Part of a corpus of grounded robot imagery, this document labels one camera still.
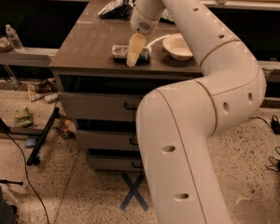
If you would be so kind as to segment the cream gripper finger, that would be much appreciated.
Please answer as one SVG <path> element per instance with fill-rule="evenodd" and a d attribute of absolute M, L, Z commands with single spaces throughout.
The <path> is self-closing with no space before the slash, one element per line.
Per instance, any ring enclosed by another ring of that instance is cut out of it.
<path fill-rule="evenodd" d="M 145 35 L 141 33 L 134 33 L 129 41 L 127 61 L 129 67 L 136 65 L 139 55 L 147 42 Z"/>

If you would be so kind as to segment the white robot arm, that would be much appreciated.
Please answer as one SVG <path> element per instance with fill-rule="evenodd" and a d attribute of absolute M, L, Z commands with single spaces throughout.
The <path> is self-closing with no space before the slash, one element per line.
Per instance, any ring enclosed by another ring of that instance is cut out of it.
<path fill-rule="evenodd" d="M 159 87 L 137 108 L 137 140 L 157 220 L 231 224 L 207 140 L 259 108 L 265 76 L 246 45 L 200 0 L 137 0 L 133 32 L 150 35 L 163 11 L 172 16 L 203 75 Z"/>

